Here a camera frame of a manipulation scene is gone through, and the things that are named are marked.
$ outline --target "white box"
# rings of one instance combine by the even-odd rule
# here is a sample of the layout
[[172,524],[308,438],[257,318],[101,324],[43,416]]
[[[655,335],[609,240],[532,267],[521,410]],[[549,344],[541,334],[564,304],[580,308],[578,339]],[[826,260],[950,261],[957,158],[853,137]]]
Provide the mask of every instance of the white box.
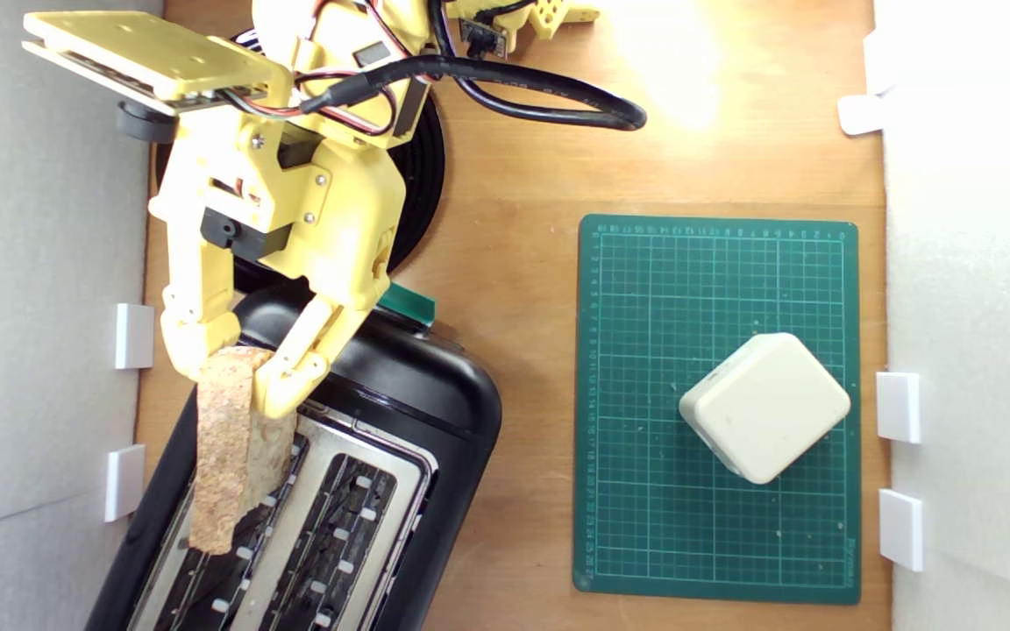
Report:
[[681,399],[681,416],[725,466],[773,481],[828,434],[852,400],[797,336],[742,344]]

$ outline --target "green cutting mat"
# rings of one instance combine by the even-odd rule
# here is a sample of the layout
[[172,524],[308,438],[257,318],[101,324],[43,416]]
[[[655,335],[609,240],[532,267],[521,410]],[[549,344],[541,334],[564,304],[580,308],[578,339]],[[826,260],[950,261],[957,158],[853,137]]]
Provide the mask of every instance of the green cutting mat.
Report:
[[[586,216],[579,247],[576,587],[860,600],[860,321],[850,223]],[[752,334],[798,335],[852,412],[765,487],[677,411]]]

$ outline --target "robotic arm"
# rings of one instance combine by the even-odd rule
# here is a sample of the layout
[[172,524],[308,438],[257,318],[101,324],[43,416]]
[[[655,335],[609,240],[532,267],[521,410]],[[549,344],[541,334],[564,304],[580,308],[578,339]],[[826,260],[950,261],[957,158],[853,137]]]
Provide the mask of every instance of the robotic arm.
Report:
[[[464,17],[458,57],[446,16]],[[478,103],[550,123],[640,128],[632,103],[566,77],[482,60],[530,23],[541,38],[597,12],[570,0],[254,0],[263,52],[139,12],[30,13],[25,43],[107,85],[125,112],[173,129],[152,215],[168,228],[162,331],[177,371],[235,344],[232,256],[305,276],[314,299],[256,372],[252,409],[289,415],[324,379],[389,288],[404,198],[388,148],[407,141],[429,87],[452,76]],[[590,105],[509,103],[507,83]]]

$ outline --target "yellow plate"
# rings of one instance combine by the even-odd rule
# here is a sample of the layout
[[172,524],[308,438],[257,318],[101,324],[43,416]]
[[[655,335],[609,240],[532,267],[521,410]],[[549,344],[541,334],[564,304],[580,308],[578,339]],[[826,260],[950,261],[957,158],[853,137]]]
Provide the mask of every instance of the yellow plate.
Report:
[[[30,51],[93,80],[101,75],[131,84],[137,92],[148,91],[166,103],[219,88],[256,87],[276,80],[283,87],[289,85],[288,70],[276,62],[150,13],[27,13],[23,25],[43,39],[43,46],[28,43],[25,48]],[[107,81],[100,83],[111,87]]]

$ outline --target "wooden table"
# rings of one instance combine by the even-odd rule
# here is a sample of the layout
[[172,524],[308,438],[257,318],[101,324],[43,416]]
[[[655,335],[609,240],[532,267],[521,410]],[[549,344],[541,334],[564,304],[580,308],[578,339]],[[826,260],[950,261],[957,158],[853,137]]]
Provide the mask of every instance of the wooden table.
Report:
[[[437,89],[448,173],[436,224],[399,283],[433,296],[494,377],[501,438],[428,617],[493,628],[890,629],[878,551],[887,451],[874,432],[886,362],[881,141],[848,139],[836,99],[862,91],[871,0],[606,0],[592,25],[513,57],[630,97],[645,129],[522,123]],[[248,27],[248,0],[170,0],[168,17],[213,35]],[[578,223],[589,212],[841,219],[860,227],[863,600],[858,607],[583,595],[572,587]],[[166,279],[153,221],[147,297]],[[158,366],[141,384],[137,440],[157,462],[190,385]]]

